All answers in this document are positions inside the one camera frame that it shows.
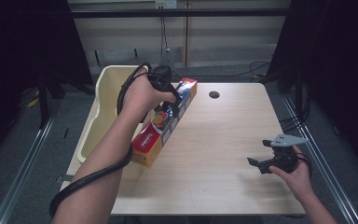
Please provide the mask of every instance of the cable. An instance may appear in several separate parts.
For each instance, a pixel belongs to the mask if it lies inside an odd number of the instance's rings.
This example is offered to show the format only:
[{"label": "cable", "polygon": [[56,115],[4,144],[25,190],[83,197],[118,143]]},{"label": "cable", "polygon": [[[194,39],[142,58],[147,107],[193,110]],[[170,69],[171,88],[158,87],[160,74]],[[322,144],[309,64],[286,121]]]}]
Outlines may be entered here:
[{"label": "cable", "polygon": [[217,75],[217,76],[197,76],[197,75],[187,75],[187,77],[239,77],[239,76],[243,76],[243,75],[246,75],[246,74],[249,74],[249,73],[252,73],[253,71],[261,68],[265,66],[265,64],[263,65],[260,65],[258,66],[257,68],[251,70],[251,71],[247,71],[247,72],[244,72],[244,73],[239,73],[239,74],[236,74],[236,75]]},{"label": "cable", "polygon": [[89,183],[102,178],[106,175],[109,175],[113,172],[116,172],[118,170],[121,170],[123,167],[125,167],[128,163],[130,163],[131,158],[132,158],[132,154],[133,154],[133,149],[132,149],[132,145],[130,145],[129,151],[127,153],[127,156],[121,160],[120,162],[111,165],[109,167],[106,167],[100,171],[94,172],[90,175],[86,175],[85,177],[78,179],[76,182],[70,184],[68,187],[66,187],[65,189],[63,189],[62,191],[60,191],[55,197],[54,199],[51,201],[50,203],[50,207],[49,207],[49,212],[50,215],[52,217],[54,217],[58,206],[60,205],[60,203],[67,198],[68,196],[70,196],[71,194],[73,194],[75,191],[77,191],[78,189],[83,188],[84,186],[88,185]]},{"label": "cable", "polygon": [[289,119],[282,119],[280,120],[280,123],[283,122],[288,122],[289,120],[291,120],[291,122],[285,126],[282,127],[282,131],[284,133],[289,132],[295,128],[297,128],[298,126],[300,126],[301,124],[303,124],[308,117],[310,116],[310,91],[308,91],[307,93],[307,99],[306,99],[306,103],[304,105],[304,109],[302,110],[303,114],[300,115],[296,115],[295,117],[289,118]]},{"label": "cable", "polygon": [[165,34],[165,20],[164,17],[160,17],[161,20],[161,51],[160,51],[160,57],[162,59],[162,46],[164,44],[164,39],[165,39],[165,49],[168,48],[168,43],[167,43],[167,36]]},{"label": "cable", "polygon": [[121,109],[124,105],[124,96],[126,95],[127,89],[129,88],[130,84],[136,79],[136,74],[144,67],[147,66],[147,70],[151,71],[151,65],[149,63],[143,63],[139,65],[132,74],[127,78],[124,84],[121,86],[120,93],[118,94],[117,98],[117,114],[121,113]]},{"label": "cable", "polygon": [[133,224],[141,224],[141,223],[137,220],[137,218],[135,218],[134,216],[130,216],[130,218],[131,218]]},{"label": "cable", "polygon": [[298,215],[298,216],[283,216],[283,217],[290,217],[290,218],[303,218],[303,215]]},{"label": "cable", "polygon": [[311,178],[312,178],[312,165],[311,165],[311,163],[310,163],[310,158],[309,158],[307,155],[303,154],[303,153],[297,153],[297,155],[301,155],[301,156],[304,157],[304,158],[302,158],[302,157],[298,157],[298,156],[297,156],[297,158],[298,158],[299,160],[305,162],[305,163],[308,165],[308,170],[309,170],[309,172],[310,172],[310,179],[311,179]]},{"label": "cable", "polygon": [[264,65],[270,64],[269,62],[252,62],[251,64],[249,64],[249,70],[251,71],[251,74],[252,74],[251,79],[249,80],[249,82],[253,82],[253,80],[254,80],[254,75],[255,74],[253,73],[254,70],[252,70],[252,65],[254,63],[263,63]]}]

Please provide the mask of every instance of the cardboard box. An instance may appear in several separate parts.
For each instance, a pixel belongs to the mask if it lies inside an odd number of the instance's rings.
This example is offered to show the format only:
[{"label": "cardboard box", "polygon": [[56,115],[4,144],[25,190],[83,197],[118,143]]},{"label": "cardboard box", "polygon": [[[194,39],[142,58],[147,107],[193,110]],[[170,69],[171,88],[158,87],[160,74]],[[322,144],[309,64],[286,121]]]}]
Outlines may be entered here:
[{"label": "cardboard box", "polygon": [[197,80],[184,77],[179,82],[176,90],[182,98],[177,118],[173,116],[171,107],[167,111],[157,111],[132,140],[134,152],[132,161],[141,163],[149,168],[153,165],[154,160],[196,95]]}]

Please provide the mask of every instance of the table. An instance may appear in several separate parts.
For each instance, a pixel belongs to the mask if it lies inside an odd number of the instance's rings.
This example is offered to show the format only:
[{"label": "table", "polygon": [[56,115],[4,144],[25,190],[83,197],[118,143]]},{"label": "table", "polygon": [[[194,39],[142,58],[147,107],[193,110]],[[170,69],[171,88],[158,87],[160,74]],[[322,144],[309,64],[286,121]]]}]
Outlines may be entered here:
[{"label": "table", "polygon": [[[220,97],[211,98],[210,91],[218,91]],[[85,127],[93,114],[95,102]],[[263,85],[198,83],[197,95],[153,167],[121,181],[112,214],[305,214],[283,180],[261,175],[248,164],[247,157],[273,157],[261,141],[278,133],[282,129]],[[78,147],[68,175],[80,165]]]}]

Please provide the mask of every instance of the wall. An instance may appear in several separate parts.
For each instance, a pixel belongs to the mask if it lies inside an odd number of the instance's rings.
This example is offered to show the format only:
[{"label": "wall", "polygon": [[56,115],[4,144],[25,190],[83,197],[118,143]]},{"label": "wall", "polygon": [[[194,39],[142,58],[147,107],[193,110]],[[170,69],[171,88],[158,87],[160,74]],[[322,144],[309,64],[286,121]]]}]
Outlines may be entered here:
[{"label": "wall", "polygon": [[[154,1],[70,0],[69,3],[71,9],[155,8]],[[177,2],[178,8],[288,8],[289,5],[290,0]],[[85,51],[161,47],[160,18],[75,21]],[[180,50],[183,66],[270,61],[283,22],[284,17],[165,18],[169,48]]]}]

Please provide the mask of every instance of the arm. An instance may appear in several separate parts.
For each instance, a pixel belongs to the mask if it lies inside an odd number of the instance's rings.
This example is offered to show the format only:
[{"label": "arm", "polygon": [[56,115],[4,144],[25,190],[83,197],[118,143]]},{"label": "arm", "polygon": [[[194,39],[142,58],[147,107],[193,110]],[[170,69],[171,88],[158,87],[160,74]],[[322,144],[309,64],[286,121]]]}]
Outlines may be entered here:
[{"label": "arm", "polygon": [[[297,146],[293,146],[293,148],[297,153],[301,153],[301,150]],[[303,206],[310,219],[310,223],[336,223],[313,191],[310,184],[309,167],[305,162],[299,161],[297,168],[291,174],[287,174],[275,166],[270,166],[269,169],[286,182],[296,199]]]},{"label": "arm", "polygon": [[[72,182],[122,160],[139,121],[162,101],[174,102],[175,98],[170,92],[154,90],[146,76],[137,77],[127,90],[121,113]],[[121,173],[98,179],[66,198],[58,207],[53,223],[106,223],[115,204]]]}]

